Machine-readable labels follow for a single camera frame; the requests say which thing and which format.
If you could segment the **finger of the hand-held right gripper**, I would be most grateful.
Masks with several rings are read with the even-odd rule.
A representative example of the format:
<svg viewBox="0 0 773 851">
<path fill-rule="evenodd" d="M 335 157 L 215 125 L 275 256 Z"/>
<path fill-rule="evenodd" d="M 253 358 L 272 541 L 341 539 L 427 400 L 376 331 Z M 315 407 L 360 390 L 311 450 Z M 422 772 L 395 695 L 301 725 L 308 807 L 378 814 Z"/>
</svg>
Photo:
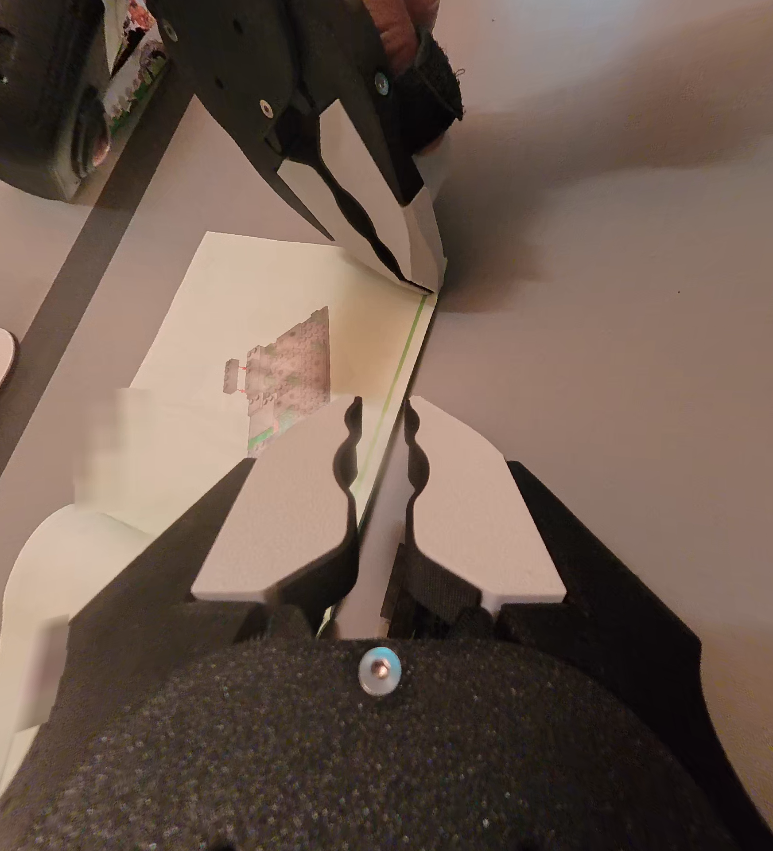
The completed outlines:
<svg viewBox="0 0 773 851">
<path fill-rule="evenodd" d="M 438 293 L 446 260 L 428 188 L 422 186 L 407 204 L 398 202 L 339 100 L 320 115 L 319 131 L 328 171 L 361 204 L 402 276 Z"/>
<path fill-rule="evenodd" d="M 287 158 L 277 174 L 334 242 L 381 275 L 402 277 L 368 215 L 323 164 L 315 167 Z"/>
</svg>

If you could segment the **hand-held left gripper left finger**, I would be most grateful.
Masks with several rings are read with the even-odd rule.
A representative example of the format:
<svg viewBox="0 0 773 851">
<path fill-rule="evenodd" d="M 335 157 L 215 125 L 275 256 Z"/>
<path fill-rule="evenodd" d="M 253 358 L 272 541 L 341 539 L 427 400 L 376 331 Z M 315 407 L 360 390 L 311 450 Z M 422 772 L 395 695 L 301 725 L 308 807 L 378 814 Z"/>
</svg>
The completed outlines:
<svg viewBox="0 0 773 851">
<path fill-rule="evenodd" d="M 338 397 L 256 460 L 190 593 L 198 601 L 293 605 L 318 632 L 357 582 L 362 399 Z"/>
</svg>

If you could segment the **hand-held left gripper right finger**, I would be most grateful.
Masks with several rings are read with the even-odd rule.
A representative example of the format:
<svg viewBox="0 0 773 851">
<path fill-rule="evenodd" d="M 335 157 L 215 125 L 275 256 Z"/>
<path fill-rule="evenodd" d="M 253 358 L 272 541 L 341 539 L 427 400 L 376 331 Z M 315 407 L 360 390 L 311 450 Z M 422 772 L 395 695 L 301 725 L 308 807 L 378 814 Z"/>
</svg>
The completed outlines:
<svg viewBox="0 0 773 851">
<path fill-rule="evenodd" d="M 504 455 L 423 397 L 404 408 L 406 509 L 381 609 L 384 635 L 453 625 L 476 607 L 560 604 L 567 590 Z"/>
</svg>

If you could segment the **instruction booklet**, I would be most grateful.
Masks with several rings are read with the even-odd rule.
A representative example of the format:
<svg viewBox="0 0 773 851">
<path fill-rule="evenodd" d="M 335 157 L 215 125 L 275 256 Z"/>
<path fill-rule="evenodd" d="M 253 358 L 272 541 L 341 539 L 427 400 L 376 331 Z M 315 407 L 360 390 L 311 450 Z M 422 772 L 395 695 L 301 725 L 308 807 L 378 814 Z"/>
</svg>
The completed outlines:
<svg viewBox="0 0 773 851">
<path fill-rule="evenodd" d="M 207 232 L 128 389 L 94 423 L 73 502 L 22 534 L 0 628 L 0 793 L 49 715 L 34 682 L 66 621 L 244 458 L 362 399 L 361 522 L 436 297 L 336 246 Z"/>
</svg>

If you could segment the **person's right hand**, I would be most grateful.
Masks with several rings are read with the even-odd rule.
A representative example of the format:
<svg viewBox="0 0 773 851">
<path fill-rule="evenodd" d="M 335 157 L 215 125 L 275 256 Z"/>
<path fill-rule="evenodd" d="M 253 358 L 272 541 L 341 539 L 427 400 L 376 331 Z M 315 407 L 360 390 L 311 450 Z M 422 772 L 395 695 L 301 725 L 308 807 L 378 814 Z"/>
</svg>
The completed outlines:
<svg viewBox="0 0 773 851">
<path fill-rule="evenodd" d="M 431 32 L 439 1 L 364 1 L 381 36 L 390 68 L 396 76 L 413 66 L 420 32 Z"/>
</svg>

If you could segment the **green toy set box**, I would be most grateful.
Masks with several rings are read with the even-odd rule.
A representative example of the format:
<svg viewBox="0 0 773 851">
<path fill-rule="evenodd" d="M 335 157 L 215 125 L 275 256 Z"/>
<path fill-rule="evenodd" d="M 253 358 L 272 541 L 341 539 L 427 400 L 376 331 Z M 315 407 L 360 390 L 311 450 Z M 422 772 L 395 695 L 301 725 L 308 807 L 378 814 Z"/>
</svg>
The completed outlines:
<svg viewBox="0 0 773 851">
<path fill-rule="evenodd" d="M 102 103 L 116 137 L 162 76 L 168 57 L 158 21 L 145 1 L 104 1 L 103 32 L 109 70 Z"/>
</svg>

